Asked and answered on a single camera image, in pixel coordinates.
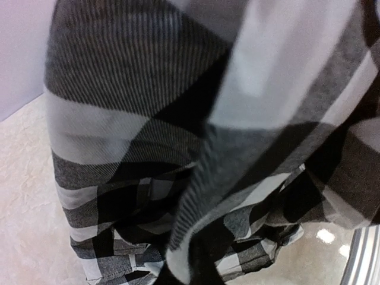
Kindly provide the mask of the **black white patterned garment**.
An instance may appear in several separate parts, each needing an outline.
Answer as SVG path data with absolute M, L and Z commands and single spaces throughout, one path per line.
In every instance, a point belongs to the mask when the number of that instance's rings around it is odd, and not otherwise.
M 378 1 L 57 1 L 47 126 L 88 284 L 224 284 L 379 224 Z

